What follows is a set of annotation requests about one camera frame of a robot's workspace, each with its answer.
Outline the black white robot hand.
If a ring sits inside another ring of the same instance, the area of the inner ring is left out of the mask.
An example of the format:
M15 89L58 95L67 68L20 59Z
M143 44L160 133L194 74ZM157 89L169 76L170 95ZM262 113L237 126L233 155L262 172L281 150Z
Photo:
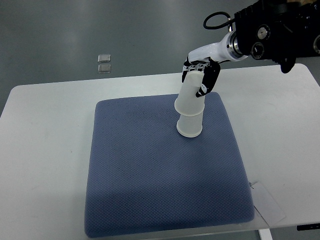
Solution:
M203 73L201 85L195 96L203 97L210 93L221 71L221 63L239 62L248 56L240 51L237 33L228 32L220 42L211 43L188 53L182 68L182 81L187 73L198 71Z

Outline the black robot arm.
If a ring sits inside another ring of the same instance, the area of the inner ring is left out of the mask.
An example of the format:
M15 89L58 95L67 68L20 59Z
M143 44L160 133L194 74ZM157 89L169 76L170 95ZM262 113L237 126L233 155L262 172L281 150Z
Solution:
M237 49L272 60L286 74L297 58L320 55L320 2L259 0L234 15Z

